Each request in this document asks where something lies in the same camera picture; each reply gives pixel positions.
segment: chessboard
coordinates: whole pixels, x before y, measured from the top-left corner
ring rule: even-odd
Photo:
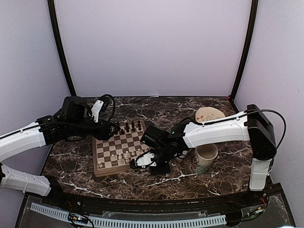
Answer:
[[[129,162],[149,147],[140,142],[146,130],[143,120],[132,123],[120,123],[121,130],[109,140],[93,138],[94,175],[108,176],[132,170]]]

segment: table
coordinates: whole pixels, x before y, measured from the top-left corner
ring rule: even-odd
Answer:
[[[225,97],[118,97],[114,121],[143,119],[168,129],[200,107],[211,106],[226,116],[235,112]],[[95,99],[88,98],[93,104]],[[249,142],[217,143],[218,157],[207,174],[191,170],[193,152],[171,162],[171,173],[152,176],[140,170],[95,177],[92,138],[54,144],[43,175],[58,179],[64,192],[120,200],[180,200],[227,195],[248,189],[252,150]]]

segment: wooden chessboard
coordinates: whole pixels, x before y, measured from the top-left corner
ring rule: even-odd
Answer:
[[[120,123],[120,127],[124,129],[125,134],[121,134],[121,131],[119,131],[118,134],[114,135],[108,141],[99,141],[96,138],[93,138],[94,175],[96,177],[132,170],[123,155],[128,152],[130,155],[129,160],[131,161],[149,149],[147,145],[140,142],[140,139],[146,130],[144,121],[140,120],[141,130],[139,130],[138,121],[134,121],[134,123],[134,132],[132,131],[131,123],[129,123],[129,132],[126,131],[125,123]],[[123,157],[122,164],[118,161],[119,154]]]

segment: black frame post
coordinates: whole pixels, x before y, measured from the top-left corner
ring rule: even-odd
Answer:
[[[233,85],[233,88],[231,91],[231,95],[228,97],[229,101],[232,103],[232,105],[234,104],[234,99],[236,98],[236,95],[238,93],[238,88],[241,83],[241,79],[242,79],[242,76],[244,73],[244,69],[245,69],[245,65],[246,65],[246,61],[247,61],[247,57],[248,57],[251,39],[252,39],[252,35],[253,35],[253,29],[255,26],[255,21],[256,21],[256,16],[257,16],[257,5],[258,5],[258,0],[252,0],[243,53],[242,53],[242,57],[241,57],[241,60],[240,60],[239,66],[238,66],[237,76],[236,76],[236,79],[235,79],[235,82],[234,82],[234,85]]]
[[[61,66],[63,69],[63,73],[66,78],[66,83],[68,86],[68,89],[70,91],[70,94],[72,96],[76,96],[76,90],[73,85],[72,77],[70,74],[70,71],[67,66],[67,61],[66,61],[66,55],[63,51],[63,45],[60,37],[60,32],[59,32],[59,26],[58,26],[58,21],[57,21],[57,16],[56,16],[56,9],[55,9],[55,3],[54,0],[47,0],[48,3],[48,10],[49,10],[49,15],[52,23],[52,28],[53,28],[53,33],[54,33],[54,38],[57,46],[57,51],[59,54]]]

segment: white cup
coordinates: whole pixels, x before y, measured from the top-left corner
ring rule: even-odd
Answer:
[[[192,170],[197,174],[206,173],[218,153],[218,148],[214,144],[198,146],[195,148]]]

